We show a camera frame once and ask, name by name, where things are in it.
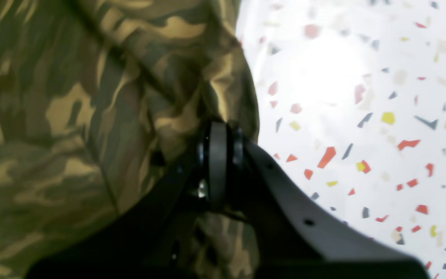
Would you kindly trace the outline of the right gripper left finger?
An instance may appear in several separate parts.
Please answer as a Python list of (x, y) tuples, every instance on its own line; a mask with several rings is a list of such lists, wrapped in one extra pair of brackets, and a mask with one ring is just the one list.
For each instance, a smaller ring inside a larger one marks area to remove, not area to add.
[(228, 127), (211, 122), (154, 189), (100, 232), (35, 263), (27, 279), (191, 279), (197, 217), (225, 204)]

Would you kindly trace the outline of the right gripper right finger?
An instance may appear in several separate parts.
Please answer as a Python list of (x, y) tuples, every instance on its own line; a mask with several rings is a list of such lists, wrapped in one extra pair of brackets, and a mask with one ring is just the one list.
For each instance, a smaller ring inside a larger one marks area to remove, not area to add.
[(241, 129), (227, 131), (227, 201), (255, 231), (257, 279), (429, 277), (415, 257), (359, 233), (317, 205)]

